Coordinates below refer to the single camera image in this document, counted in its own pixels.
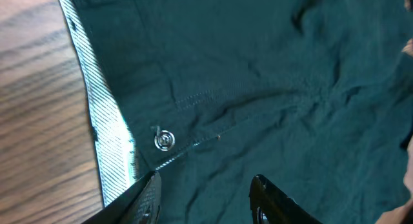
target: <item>metal snap button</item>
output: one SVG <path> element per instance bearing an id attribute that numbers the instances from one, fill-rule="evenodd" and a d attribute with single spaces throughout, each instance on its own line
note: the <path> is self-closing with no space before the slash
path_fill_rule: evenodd
<path id="1" fill-rule="evenodd" d="M 162 130 L 155 136 L 155 146 L 162 151 L 168 151 L 175 146 L 175 136 L 166 130 Z"/>

